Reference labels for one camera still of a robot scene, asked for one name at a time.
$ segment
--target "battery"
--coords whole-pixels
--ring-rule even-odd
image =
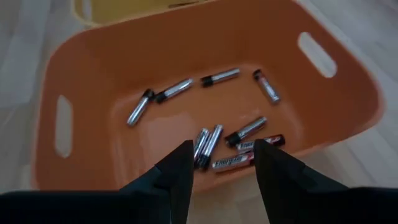
[[[188,78],[186,80],[183,80],[174,86],[171,86],[170,88],[156,94],[155,99],[157,103],[163,103],[165,100],[187,90],[192,86],[193,79]]]
[[[264,93],[268,96],[268,99],[272,104],[276,104],[280,101],[278,93],[275,89],[269,84],[267,78],[261,72],[261,70],[256,70],[253,73],[254,79],[259,84],[260,88],[263,90]]]
[[[254,121],[250,122],[245,127],[241,128],[239,131],[235,131],[234,133],[230,134],[229,136],[225,137],[225,144],[228,147],[233,147],[240,143],[244,138],[251,136],[252,134],[256,133],[260,129],[264,127],[267,122],[267,118],[259,117],[256,118]]]
[[[199,155],[201,154],[203,148],[205,147],[205,144],[207,143],[207,140],[209,138],[210,131],[206,128],[202,128],[197,140],[195,141],[195,147],[193,148],[193,161],[196,162],[199,158]]]
[[[134,109],[134,111],[130,114],[127,119],[127,125],[134,126],[143,112],[145,111],[147,104],[153,100],[155,92],[151,89],[147,89],[142,95],[141,99],[138,102],[138,105]]]
[[[201,78],[201,85],[203,87],[209,87],[212,86],[215,83],[219,83],[225,80],[229,80],[232,78],[236,78],[238,77],[239,73],[240,73],[240,69],[238,68],[234,68],[225,72],[221,72],[219,74],[216,75],[209,75],[206,77]]]
[[[214,148],[220,139],[221,133],[223,132],[223,126],[218,124],[214,127],[213,133],[210,135],[209,140],[207,140],[205,148],[202,150],[197,162],[197,167],[201,170],[207,170],[210,165],[211,153],[213,153]]]
[[[224,159],[214,161],[211,168],[215,172],[224,172],[228,170],[237,169],[239,167],[253,166],[254,164],[254,152],[249,151],[244,154],[232,156]]]
[[[286,141],[285,141],[285,137],[283,136],[283,134],[277,134],[274,136],[269,136],[264,138],[263,140],[265,140],[266,142],[268,142],[269,144],[275,146],[275,147],[280,147],[283,146]],[[252,151],[254,149],[254,141],[247,141],[244,143],[239,143],[236,145],[236,150],[238,151],[239,154],[248,152],[248,151]]]

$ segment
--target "basket handle hole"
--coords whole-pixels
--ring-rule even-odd
[[[322,76],[331,78],[336,75],[337,64],[311,34],[302,32],[298,36],[298,47],[317,68]]]
[[[57,100],[55,117],[55,152],[62,158],[67,158],[72,152],[72,104],[63,95]]]

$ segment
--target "light wooden floor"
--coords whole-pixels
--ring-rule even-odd
[[[349,186],[398,187],[398,2],[299,2],[374,74],[387,102],[375,127],[301,159]],[[0,0],[0,6],[1,193],[30,188],[29,149],[45,64],[83,26],[65,0]],[[188,222],[267,223],[255,177],[195,195]]]

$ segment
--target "orange plastic basket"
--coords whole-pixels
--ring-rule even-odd
[[[308,32],[337,64],[325,78],[297,46]],[[137,126],[127,117],[146,88],[156,92],[192,77],[241,69],[239,78],[149,105]],[[279,91],[272,106],[252,78],[261,68]],[[73,108],[72,152],[55,152],[57,99]],[[363,66],[291,0],[218,0],[92,29],[66,41],[45,74],[34,180],[37,188],[119,189],[150,169],[202,127],[223,136],[258,116],[267,127],[251,139],[285,135],[295,156],[344,140],[374,125],[383,103]],[[221,141],[214,159],[232,156]],[[196,172],[196,191],[253,173]]]

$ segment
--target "yellow container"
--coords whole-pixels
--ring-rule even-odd
[[[72,0],[72,12],[82,24],[95,27],[199,1],[203,0]]]

